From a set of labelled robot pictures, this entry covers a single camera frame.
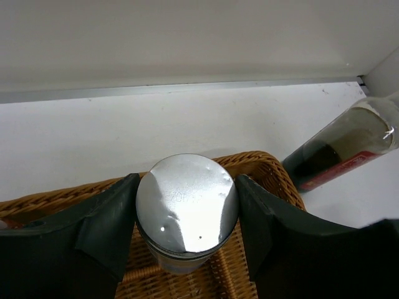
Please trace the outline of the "yellow cap sauce bottle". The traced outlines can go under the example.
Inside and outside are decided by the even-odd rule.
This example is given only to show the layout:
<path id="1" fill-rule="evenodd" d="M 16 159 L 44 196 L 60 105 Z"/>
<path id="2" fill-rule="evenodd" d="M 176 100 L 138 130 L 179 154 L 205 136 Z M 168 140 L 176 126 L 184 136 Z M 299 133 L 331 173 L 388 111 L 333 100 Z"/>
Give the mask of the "yellow cap sauce bottle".
<path id="1" fill-rule="evenodd" d="M 20 229 L 23 227 L 24 227 L 24 225 L 19 222 L 9 220 L 9 219 L 0 219 L 0 229 L 1 230 Z"/>

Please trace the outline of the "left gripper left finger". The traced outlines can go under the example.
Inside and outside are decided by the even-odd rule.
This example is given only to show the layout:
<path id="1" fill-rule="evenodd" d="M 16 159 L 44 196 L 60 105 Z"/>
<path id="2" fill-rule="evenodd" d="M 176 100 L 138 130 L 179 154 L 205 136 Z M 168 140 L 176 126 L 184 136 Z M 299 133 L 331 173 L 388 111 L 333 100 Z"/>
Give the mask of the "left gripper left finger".
<path id="1" fill-rule="evenodd" d="M 1 298 L 114 298 L 140 177 L 18 229 L 1 230 Z"/>

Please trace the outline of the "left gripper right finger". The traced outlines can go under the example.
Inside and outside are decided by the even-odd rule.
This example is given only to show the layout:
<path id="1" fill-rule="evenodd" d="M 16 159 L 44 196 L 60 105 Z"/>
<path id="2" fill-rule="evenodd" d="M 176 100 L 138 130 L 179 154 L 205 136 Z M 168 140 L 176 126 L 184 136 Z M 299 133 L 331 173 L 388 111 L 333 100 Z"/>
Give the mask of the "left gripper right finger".
<path id="1" fill-rule="evenodd" d="M 360 229 L 313 216 L 245 175 L 239 223 L 259 298 L 397 298 L 398 221 Z"/>

